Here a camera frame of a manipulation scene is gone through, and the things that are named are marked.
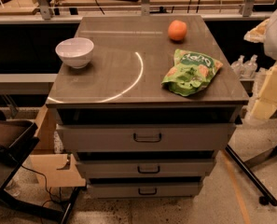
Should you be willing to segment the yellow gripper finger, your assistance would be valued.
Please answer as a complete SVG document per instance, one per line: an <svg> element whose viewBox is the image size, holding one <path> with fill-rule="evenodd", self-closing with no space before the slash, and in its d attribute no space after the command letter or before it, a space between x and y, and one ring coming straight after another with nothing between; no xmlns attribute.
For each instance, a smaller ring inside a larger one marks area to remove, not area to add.
<svg viewBox="0 0 277 224"><path fill-rule="evenodd" d="M266 19L266 20L262 21L255 28L248 31L244 35L243 39L248 41L248 42L263 43L265 41L266 27L267 27L267 24L269 23L269 21L270 21L269 19Z"/></svg>
<svg viewBox="0 0 277 224"><path fill-rule="evenodd" d="M277 110L277 63L267 72L250 114L255 119L269 119Z"/></svg>

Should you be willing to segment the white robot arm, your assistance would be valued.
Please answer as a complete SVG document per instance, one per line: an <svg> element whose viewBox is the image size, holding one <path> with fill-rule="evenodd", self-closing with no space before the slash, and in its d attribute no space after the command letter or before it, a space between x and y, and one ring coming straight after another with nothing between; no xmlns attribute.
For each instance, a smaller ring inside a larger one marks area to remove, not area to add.
<svg viewBox="0 0 277 224"><path fill-rule="evenodd" d="M255 102L250 104L250 117L266 120L277 110L277 9L268 19L248 31L243 39L262 43L265 55L275 61L275 64L266 72L262 86L255 95Z"/></svg>

